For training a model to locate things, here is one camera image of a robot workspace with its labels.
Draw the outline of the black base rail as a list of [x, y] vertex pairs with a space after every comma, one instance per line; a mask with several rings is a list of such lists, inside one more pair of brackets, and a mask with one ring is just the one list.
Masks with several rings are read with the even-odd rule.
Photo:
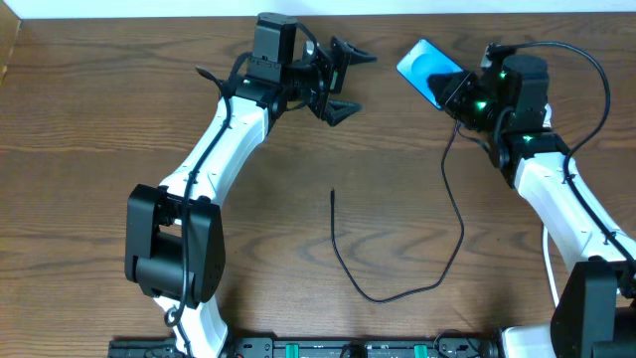
[[[150, 358], [186, 357], [176, 347], [176, 340], [114, 340], [106, 357]], [[503, 357], [497, 344], [489, 340], [459, 336], [433, 340], [342, 341], [281, 340], [266, 337], [235, 339], [226, 343], [218, 357], [227, 358], [498, 358]]]

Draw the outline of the blue Galaxy smartphone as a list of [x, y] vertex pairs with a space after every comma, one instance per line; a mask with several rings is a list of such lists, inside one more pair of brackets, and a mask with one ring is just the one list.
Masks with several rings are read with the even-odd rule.
[[397, 71], [436, 109], [441, 110], [428, 78], [462, 73], [463, 69], [427, 39], [420, 39], [397, 63]]

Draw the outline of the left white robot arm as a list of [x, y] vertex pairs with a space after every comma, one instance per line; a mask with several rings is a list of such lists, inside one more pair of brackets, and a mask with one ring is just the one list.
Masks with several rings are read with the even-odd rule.
[[286, 112], [307, 107], [334, 127], [361, 110], [335, 100], [350, 66], [376, 56], [332, 37], [307, 33], [295, 58], [296, 18], [258, 14], [253, 48], [221, 81], [205, 68], [220, 97], [214, 118], [188, 157], [156, 187], [137, 185], [127, 201], [124, 273], [164, 311], [184, 357], [218, 357], [229, 328], [215, 293], [226, 263], [221, 208], [242, 166]]

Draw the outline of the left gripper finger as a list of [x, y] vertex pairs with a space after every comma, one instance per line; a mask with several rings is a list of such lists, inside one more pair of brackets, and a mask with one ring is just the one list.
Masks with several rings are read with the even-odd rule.
[[336, 126], [361, 109], [362, 106], [359, 103], [329, 99], [322, 114], [322, 119], [329, 126]]
[[373, 63], [377, 60], [375, 55], [360, 50], [337, 36], [331, 39], [330, 47], [334, 59], [339, 65], [359, 65]]

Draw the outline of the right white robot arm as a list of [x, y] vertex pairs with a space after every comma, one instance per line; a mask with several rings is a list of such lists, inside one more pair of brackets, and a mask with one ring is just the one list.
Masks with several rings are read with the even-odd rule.
[[546, 125], [547, 63], [528, 55], [489, 55], [483, 74], [445, 55], [420, 74], [436, 107], [488, 135], [494, 167], [535, 210], [569, 272], [548, 323], [501, 332], [503, 357], [632, 357], [635, 243], [611, 220], [579, 175], [567, 145]]

